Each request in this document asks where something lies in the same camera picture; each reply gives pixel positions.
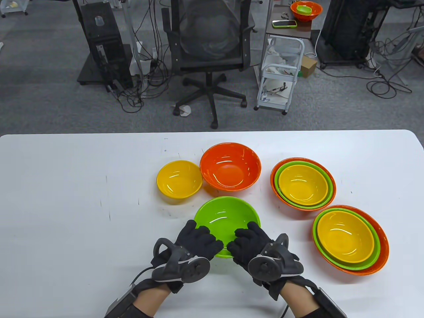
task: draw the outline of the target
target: glove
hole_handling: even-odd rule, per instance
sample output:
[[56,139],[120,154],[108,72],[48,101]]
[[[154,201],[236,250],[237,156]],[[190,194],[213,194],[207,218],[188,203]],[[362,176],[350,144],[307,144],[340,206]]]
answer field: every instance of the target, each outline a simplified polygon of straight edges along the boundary
[[[224,244],[222,241],[216,240],[206,226],[200,226],[198,229],[196,229],[196,226],[197,224],[194,220],[188,220],[178,234],[175,245],[184,247],[193,256],[205,257],[210,261],[224,248]],[[150,263],[156,268],[166,264],[170,256],[171,251],[166,249],[154,257]],[[173,293],[177,293],[183,287],[182,282],[168,282],[167,285]]]
[[[237,238],[228,243],[227,249],[234,257],[233,261],[249,272],[247,268],[249,262],[262,252],[265,245],[273,243],[274,240],[270,239],[255,222],[249,222],[247,227],[247,229],[235,230],[234,233]],[[292,254],[292,256],[293,259],[299,260],[295,254]],[[288,278],[282,277],[273,282],[262,282],[262,286],[269,291],[274,300],[277,300],[281,289],[283,289],[288,280]]]

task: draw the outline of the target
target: orange bowl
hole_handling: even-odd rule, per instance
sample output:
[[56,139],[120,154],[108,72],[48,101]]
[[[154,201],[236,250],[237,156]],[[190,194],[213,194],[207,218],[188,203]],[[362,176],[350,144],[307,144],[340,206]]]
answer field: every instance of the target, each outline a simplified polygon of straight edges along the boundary
[[365,212],[363,212],[363,211],[361,211],[361,210],[359,210],[359,209],[357,209],[353,206],[333,205],[333,206],[329,207],[329,209],[334,209],[334,208],[342,208],[342,209],[351,210],[351,211],[359,214],[360,216],[362,216],[364,219],[366,219],[374,227],[375,231],[377,232],[378,238],[380,239],[381,251],[380,251],[380,256],[379,256],[377,262],[374,265],[372,265],[370,268],[364,269],[362,271],[349,271],[347,269],[340,268],[340,267],[334,265],[333,263],[328,261],[325,257],[324,257],[324,259],[329,264],[331,264],[332,266],[337,268],[338,270],[343,271],[343,272],[348,273],[348,274],[356,275],[356,276],[372,275],[372,274],[375,274],[376,272],[380,271],[386,265],[387,260],[389,259],[389,254],[390,254],[389,241],[387,240],[387,236],[384,233],[381,226],[371,216],[369,216]]
[[[310,15],[303,15],[297,12],[297,7],[298,6],[307,6],[310,7],[312,9],[312,13]],[[293,12],[295,18],[299,21],[302,22],[309,22],[314,20],[317,16],[319,16],[322,13],[322,7],[312,1],[297,1],[294,2],[291,6],[290,6],[291,11]]]
[[215,189],[241,191],[261,175],[258,155],[245,145],[226,142],[209,148],[200,160],[203,178]]
[[[334,191],[333,191],[333,195],[332,195],[331,199],[328,201],[328,203],[327,203],[326,205],[324,205],[324,206],[322,206],[322,207],[319,207],[319,208],[316,208],[316,209],[301,209],[301,208],[298,208],[298,207],[296,207],[296,206],[291,205],[290,203],[288,203],[287,201],[285,201],[285,200],[284,200],[284,199],[283,199],[283,198],[282,198],[282,197],[278,194],[277,189],[275,188],[275,182],[274,182],[275,175],[276,175],[276,173],[277,173],[278,169],[279,169],[282,165],[285,165],[286,163],[291,162],[291,161],[306,161],[306,162],[312,163],[312,164],[317,165],[318,167],[320,167],[322,170],[324,170],[324,171],[325,171],[325,173],[326,173],[326,174],[328,174],[328,176],[329,176],[329,177],[330,177],[330,179],[331,179],[331,182],[333,183]],[[316,161],[313,161],[313,160],[308,159],[308,158],[298,158],[298,157],[294,157],[294,158],[287,158],[287,159],[284,159],[283,161],[280,161],[279,163],[277,163],[277,164],[275,165],[274,169],[272,170],[270,179],[271,179],[271,187],[272,187],[272,190],[274,191],[274,193],[275,193],[275,195],[278,197],[278,199],[280,199],[280,200],[281,200],[283,203],[285,203],[286,205],[288,205],[288,206],[290,206],[290,207],[292,207],[292,208],[294,208],[294,209],[296,209],[296,210],[299,210],[299,211],[312,212],[312,211],[318,211],[318,210],[321,210],[321,209],[325,209],[327,206],[329,206],[329,205],[333,202],[334,198],[336,197],[336,192],[337,192],[337,189],[336,189],[336,182],[334,181],[334,178],[333,178],[333,176],[331,175],[331,173],[330,173],[330,172],[328,172],[328,170],[327,170],[324,166],[322,166],[322,165],[320,165],[319,163],[317,163]]]

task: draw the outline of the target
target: office chair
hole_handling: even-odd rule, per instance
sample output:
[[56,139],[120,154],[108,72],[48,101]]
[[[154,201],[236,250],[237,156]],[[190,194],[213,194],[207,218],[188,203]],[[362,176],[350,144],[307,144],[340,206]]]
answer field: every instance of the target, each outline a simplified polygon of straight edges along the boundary
[[250,66],[250,32],[254,27],[253,21],[251,21],[249,25],[250,2],[251,0],[241,0],[240,2],[239,44],[223,58],[214,60],[204,60],[196,56],[192,56],[181,47],[179,0],[171,0],[172,27],[169,8],[162,8],[163,29],[168,37],[173,74],[184,75],[199,72],[206,74],[206,83],[196,81],[191,78],[183,79],[182,83],[184,86],[192,85],[197,87],[198,90],[175,104],[175,108],[173,110],[174,116],[180,115],[180,106],[185,105],[203,95],[207,95],[213,115],[213,121],[210,127],[212,129],[216,129],[218,128],[218,117],[216,114],[213,94],[239,98],[242,100],[241,107],[247,107],[245,95],[218,86],[220,82],[225,82],[227,80],[224,73],[220,74],[215,79],[212,78],[212,73],[236,69],[243,71]]

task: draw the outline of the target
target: chair base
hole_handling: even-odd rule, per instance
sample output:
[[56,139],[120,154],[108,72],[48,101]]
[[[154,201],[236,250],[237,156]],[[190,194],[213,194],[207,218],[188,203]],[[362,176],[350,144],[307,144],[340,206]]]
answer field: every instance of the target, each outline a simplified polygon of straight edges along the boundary
[[213,121],[211,123],[211,128],[212,129],[217,129],[218,128],[218,117],[216,115],[216,108],[215,108],[215,100],[213,98],[214,94],[219,94],[219,95],[224,95],[224,96],[229,96],[229,97],[234,97],[234,98],[239,98],[241,99],[241,107],[246,108],[247,107],[247,100],[246,100],[246,96],[243,94],[239,94],[233,91],[230,91],[228,89],[219,87],[218,84],[220,82],[226,82],[227,81],[227,77],[225,76],[224,73],[222,73],[221,75],[219,75],[215,80],[212,79],[212,73],[211,72],[206,72],[206,84],[200,81],[196,81],[193,80],[191,78],[184,78],[183,79],[183,85],[184,86],[189,86],[189,85],[193,85],[197,88],[199,88],[197,91],[195,91],[194,93],[186,96],[185,98],[181,99],[179,102],[177,102],[175,104],[175,108],[174,111],[172,112],[172,114],[174,116],[179,116],[180,115],[180,106],[186,105],[189,102],[203,96],[203,95],[207,95],[207,97],[209,98],[209,103],[211,106],[211,110],[212,110],[212,115],[213,115]]

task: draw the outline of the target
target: gray carpet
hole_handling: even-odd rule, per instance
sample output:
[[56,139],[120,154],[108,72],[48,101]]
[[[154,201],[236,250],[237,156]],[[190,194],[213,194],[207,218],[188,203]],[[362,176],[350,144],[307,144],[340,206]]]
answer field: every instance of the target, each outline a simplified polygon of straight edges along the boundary
[[[327,9],[328,0],[318,2]],[[146,3],[147,0],[134,3],[134,25],[139,25]],[[257,63],[267,1],[254,3],[251,9],[259,31],[252,35],[251,45],[252,63]],[[191,103],[192,114],[188,117],[171,114],[171,106],[193,90],[183,87],[179,77],[172,79],[168,91],[147,100],[136,114],[124,113],[104,87],[79,86],[76,78],[89,51],[72,2],[34,0],[27,11],[28,16],[13,13],[0,19],[0,41],[5,43],[0,52],[0,135],[211,130],[212,114],[205,98]],[[157,12],[158,25],[162,27],[159,5]],[[122,12],[116,16],[123,40],[128,42]],[[323,14],[314,21],[316,28],[324,17]],[[391,10],[379,38],[395,37],[411,19],[412,10]],[[145,22],[137,35],[152,46],[149,23]],[[306,44],[307,51],[312,51],[311,44]],[[335,75],[372,76],[355,67],[326,70]],[[412,130],[424,143],[424,69],[411,62],[402,74],[413,93],[383,100],[366,90],[365,80],[332,78],[316,70],[308,79],[300,79],[289,113],[282,116],[277,111],[253,110],[258,88],[252,68],[243,73],[230,71],[223,87],[246,94],[249,106],[242,109],[237,101],[217,96],[219,130],[403,128]]]

